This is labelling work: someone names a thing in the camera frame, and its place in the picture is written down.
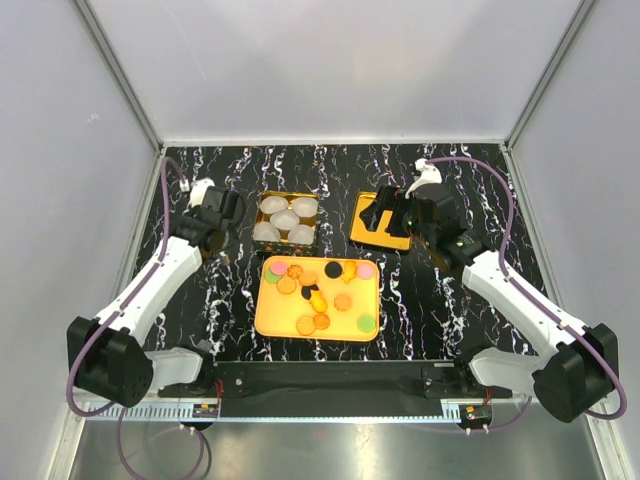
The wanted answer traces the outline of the gold tin lid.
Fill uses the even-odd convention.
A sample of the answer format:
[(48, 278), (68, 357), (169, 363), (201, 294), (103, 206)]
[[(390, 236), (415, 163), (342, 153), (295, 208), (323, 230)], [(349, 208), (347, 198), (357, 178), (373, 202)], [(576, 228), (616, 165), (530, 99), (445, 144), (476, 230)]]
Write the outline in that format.
[(359, 219), (359, 213), (375, 200), (374, 192), (359, 192), (354, 204), (351, 220), (349, 239), (366, 248), (378, 248), (383, 250), (397, 250), (401, 253), (408, 252), (412, 245), (410, 238), (393, 237), (384, 231), (369, 232)]

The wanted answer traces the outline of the orange bear cookie top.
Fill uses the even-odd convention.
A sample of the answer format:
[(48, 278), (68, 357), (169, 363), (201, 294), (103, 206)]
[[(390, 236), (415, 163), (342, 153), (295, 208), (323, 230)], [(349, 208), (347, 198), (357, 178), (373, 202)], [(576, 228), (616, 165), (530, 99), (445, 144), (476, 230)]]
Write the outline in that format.
[(340, 278), (345, 284), (349, 284), (357, 277), (357, 263), (354, 260), (346, 260), (342, 265)]

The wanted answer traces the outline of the black round cookie top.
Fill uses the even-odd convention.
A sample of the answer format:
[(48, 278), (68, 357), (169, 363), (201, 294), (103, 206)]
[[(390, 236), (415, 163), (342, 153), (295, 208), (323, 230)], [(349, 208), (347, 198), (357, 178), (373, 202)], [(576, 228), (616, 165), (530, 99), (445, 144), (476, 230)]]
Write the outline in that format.
[(328, 278), (336, 279), (343, 274), (343, 268), (339, 262), (330, 261), (325, 265), (324, 272)]

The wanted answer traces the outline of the tan ridged round cookie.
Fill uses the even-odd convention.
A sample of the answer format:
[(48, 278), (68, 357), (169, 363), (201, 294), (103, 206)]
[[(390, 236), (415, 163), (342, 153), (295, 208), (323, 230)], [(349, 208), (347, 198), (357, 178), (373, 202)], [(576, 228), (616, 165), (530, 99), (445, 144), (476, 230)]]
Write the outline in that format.
[(301, 286), (312, 286), (318, 281), (318, 275), (313, 271), (304, 270), (298, 277), (298, 282)]

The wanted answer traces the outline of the plain orange round cookie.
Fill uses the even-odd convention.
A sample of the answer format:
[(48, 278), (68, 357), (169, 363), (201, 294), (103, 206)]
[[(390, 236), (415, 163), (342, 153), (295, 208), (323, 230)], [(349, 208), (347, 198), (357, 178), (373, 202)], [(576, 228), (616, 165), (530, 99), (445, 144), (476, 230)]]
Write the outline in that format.
[(334, 307), (341, 312), (348, 311), (352, 307), (352, 299), (347, 294), (339, 294), (334, 299)]

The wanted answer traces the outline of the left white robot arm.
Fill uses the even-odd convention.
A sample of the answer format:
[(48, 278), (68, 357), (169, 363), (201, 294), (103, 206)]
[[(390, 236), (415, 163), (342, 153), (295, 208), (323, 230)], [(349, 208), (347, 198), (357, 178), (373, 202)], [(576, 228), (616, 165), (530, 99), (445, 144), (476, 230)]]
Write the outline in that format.
[(194, 184), (187, 210), (167, 221), (161, 243), (129, 285), (93, 318), (78, 317), (69, 325), (69, 391), (81, 389), (133, 407), (168, 386), (182, 384), (196, 396), (214, 388), (216, 372), (205, 365), (205, 350), (147, 351), (144, 344), (180, 287), (237, 240), (245, 210), (238, 192), (209, 179)]

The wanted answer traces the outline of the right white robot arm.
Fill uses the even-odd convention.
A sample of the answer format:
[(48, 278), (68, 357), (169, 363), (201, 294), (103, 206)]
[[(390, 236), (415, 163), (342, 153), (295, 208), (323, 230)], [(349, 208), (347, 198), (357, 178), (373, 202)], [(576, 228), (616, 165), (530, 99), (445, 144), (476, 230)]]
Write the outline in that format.
[(604, 324), (587, 326), (527, 283), (503, 251), (464, 223), (444, 186), (414, 192), (382, 186), (368, 205), (356, 208), (353, 224), (423, 243), (442, 273), (483, 297), (533, 346), (532, 356), (495, 347), (466, 354), (453, 374), (460, 393), (472, 397), (487, 387), (522, 393), (564, 423), (582, 414), (617, 420), (626, 413), (615, 333)]

